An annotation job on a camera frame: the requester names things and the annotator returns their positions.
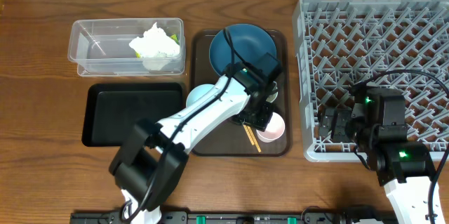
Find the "pink plastic cup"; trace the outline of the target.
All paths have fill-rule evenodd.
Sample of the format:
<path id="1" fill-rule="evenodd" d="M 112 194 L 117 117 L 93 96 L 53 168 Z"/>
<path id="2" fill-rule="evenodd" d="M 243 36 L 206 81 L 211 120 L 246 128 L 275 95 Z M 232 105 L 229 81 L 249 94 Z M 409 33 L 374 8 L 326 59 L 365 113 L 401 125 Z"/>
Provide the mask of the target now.
<path id="1" fill-rule="evenodd" d="M 257 137 L 264 143 L 278 140 L 285 132 L 286 125 L 280 114 L 273 113 L 265 131 L 256 130 Z"/>

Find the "dark blue plate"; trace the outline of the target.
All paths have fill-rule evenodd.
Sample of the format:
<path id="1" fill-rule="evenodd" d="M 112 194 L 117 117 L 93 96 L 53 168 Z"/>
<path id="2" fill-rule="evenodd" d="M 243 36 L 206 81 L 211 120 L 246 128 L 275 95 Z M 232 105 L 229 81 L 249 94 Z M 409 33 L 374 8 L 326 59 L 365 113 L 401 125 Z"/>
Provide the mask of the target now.
<path id="1" fill-rule="evenodd" d="M 246 62 L 254 64 L 266 53 L 277 58 L 277 49 L 269 33 L 251 24 L 235 24 L 227 27 L 236 53 Z M 209 48 L 210 63 L 218 75 L 222 75 L 225 67 L 231 62 L 231 49 L 225 39 L 224 30 L 220 30 L 213 38 Z"/>

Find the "cream white plastic cup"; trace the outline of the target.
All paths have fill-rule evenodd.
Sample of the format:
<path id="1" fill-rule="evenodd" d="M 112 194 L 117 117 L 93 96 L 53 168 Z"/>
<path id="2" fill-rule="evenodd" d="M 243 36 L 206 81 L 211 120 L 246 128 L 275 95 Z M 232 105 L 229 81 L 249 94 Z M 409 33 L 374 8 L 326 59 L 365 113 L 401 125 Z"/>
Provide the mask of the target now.
<path id="1" fill-rule="evenodd" d="M 270 94 L 267 96 L 266 101 L 269 103 L 273 103 L 276 100 L 277 96 L 278 96 L 278 86 L 277 86 L 277 83 L 274 81 L 273 89 L 270 92 Z"/>

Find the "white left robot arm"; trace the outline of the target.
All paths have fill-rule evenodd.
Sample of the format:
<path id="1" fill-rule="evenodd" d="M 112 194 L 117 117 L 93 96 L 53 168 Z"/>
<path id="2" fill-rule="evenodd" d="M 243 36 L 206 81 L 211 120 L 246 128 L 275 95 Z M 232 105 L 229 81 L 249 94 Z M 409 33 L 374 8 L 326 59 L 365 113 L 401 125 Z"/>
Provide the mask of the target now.
<path id="1" fill-rule="evenodd" d="M 121 222 L 132 223 L 167 200 L 180 181 L 189 153 L 222 122 L 263 131 L 274 108 L 267 98 L 281 66 L 229 64 L 209 92 L 180 112 L 153 123 L 139 121 L 109 166 L 116 184 L 130 195 L 121 210 Z"/>

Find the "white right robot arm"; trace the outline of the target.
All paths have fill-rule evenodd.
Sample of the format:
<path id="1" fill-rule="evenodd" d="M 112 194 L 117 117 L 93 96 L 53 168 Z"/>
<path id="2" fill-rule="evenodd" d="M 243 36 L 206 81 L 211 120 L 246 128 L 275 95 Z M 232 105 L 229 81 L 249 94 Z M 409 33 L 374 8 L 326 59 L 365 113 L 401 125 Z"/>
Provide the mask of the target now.
<path id="1" fill-rule="evenodd" d="M 444 223 L 437 192 L 441 167 L 435 167 L 427 147 L 406 137 L 405 109 L 327 108 L 319 133 L 356 143 L 353 153 L 377 175 L 399 223 Z"/>

